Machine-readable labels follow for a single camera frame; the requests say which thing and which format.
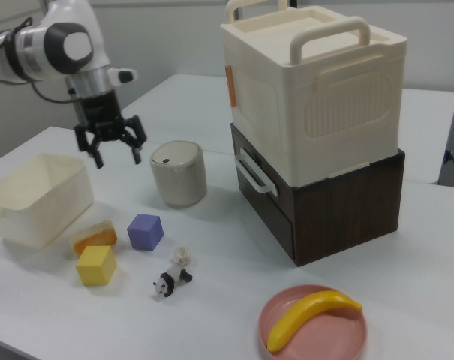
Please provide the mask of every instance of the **toy panda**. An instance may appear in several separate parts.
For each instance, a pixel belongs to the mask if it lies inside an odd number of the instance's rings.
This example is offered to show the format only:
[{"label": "toy panda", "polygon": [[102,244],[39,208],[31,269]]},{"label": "toy panda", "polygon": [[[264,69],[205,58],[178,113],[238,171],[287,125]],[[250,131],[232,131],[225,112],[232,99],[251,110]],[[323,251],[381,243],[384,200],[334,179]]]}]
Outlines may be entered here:
[{"label": "toy panda", "polygon": [[172,295],[175,284],[180,280],[189,283],[193,279],[193,276],[185,269],[190,262],[190,251],[187,247],[181,246],[175,249],[173,262],[175,265],[162,273],[157,282],[153,283],[159,298],[167,298]]}]

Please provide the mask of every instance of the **table surface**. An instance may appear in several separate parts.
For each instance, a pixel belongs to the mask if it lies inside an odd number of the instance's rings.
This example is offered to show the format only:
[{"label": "table surface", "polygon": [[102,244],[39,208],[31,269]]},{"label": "table surface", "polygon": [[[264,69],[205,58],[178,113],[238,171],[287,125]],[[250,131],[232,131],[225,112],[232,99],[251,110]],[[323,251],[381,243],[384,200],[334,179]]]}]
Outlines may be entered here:
[{"label": "table surface", "polygon": [[[233,154],[224,77],[174,75],[124,111],[143,117],[152,141],[166,143],[181,134],[182,140],[202,143],[207,150]],[[398,126],[398,147],[406,154],[404,179],[438,181],[453,113],[454,92],[404,89]]]},{"label": "table surface", "polygon": [[[189,106],[199,116],[215,110]],[[265,303],[288,287],[322,284],[363,304],[361,359],[454,359],[454,188],[405,181],[397,232],[297,268],[239,192],[223,136],[188,133],[195,118],[178,125],[158,118],[164,129],[157,129],[155,111],[140,115],[150,140],[137,166],[113,142],[102,144],[105,167],[96,169],[73,132],[54,127],[0,159],[1,178],[40,152],[84,158],[95,193],[43,250],[0,238],[0,344],[37,359],[261,359],[257,319]],[[230,137],[221,109],[212,121]],[[168,127],[205,149],[208,192],[190,208],[163,204],[149,168],[158,144],[173,140]],[[154,251],[130,246],[126,227],[138,213],[161,217],[165,236]],[[68,240],[105,218],[119,236],[118,268],[107,286],[85,287]],[[157,301],[152,282],[180,245],[191,249],[194,280]]]}]

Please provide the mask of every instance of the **plastic plate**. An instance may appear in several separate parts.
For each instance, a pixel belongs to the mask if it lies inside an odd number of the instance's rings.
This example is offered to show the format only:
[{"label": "plastic plate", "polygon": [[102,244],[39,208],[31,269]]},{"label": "plastic plate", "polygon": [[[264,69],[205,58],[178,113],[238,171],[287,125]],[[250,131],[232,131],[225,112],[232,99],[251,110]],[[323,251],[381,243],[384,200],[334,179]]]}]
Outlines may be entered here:
[{"label": "plastic plate", "polygon": [[321,285],[301,285],[273,296],[263,307],[258,334],[264,354],[274,360],[354,360],[367,339],[367,323],[361,311],[349,308],[328,310],[307,321],[278,352],[266,349],[269,332],[297,300],[317,291],[333,290]]}]

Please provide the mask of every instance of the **toy banana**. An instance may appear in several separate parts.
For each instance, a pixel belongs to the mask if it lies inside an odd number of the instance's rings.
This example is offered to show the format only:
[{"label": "toy banana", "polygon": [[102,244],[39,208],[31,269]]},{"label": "toy banana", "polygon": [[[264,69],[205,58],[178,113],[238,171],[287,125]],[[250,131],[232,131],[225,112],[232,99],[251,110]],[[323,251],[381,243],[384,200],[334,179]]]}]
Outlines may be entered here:
[{"label": "toy banana", "polygon": [[353,308],[361,311],[362,305],[335,290],[314,292],[301,298],[274,324],[270,330],[266,348],[271,353],[279,351],[307,320],[323,311],[338,308]]}]

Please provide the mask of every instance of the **box handle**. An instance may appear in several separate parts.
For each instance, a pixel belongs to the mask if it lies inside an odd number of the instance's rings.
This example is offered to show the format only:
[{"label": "box handle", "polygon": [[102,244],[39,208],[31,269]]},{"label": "box handle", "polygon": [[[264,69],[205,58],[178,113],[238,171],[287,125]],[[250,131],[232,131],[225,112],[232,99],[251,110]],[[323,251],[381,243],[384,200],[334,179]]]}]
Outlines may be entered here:
[{"label": "box handle", "polygon": [[370,44],[370,26],[360,16],[352,16],[345,20],[328,22],[315,28],[308,28],[295,35],[290,43],[290,63],[298,65],[302,61],[302,47],[312,40],[338,35],[343,32],[359,30],[359,45]]},{"label": "box handle", "polygon": [[[247,165],[250,166],[251,170],[257,175],[260,180],[265,184],[264,186],[259,185],[255,179],[250,175],[247,169],[240,163],[240,161],[244,161]],[[238,170],[244,175],[244,177],[248,180],[250,185],[261,194],[272,192],[273,195],[277,196],[277,187],[273,184],[272,180],[263,172],[263,170],[253,161],[250,155],[241,148],[240,154],[235,156],[235,165]]]},{"label": "box handle", "polygon": [[[226,23],[233,24],[235,22],[234,13],[236,9],[266,1],[267,0],[230,0],[225,7]],[[287,0],[278,0],[278,11],[285,11],[286,9],[288,9]]]}]

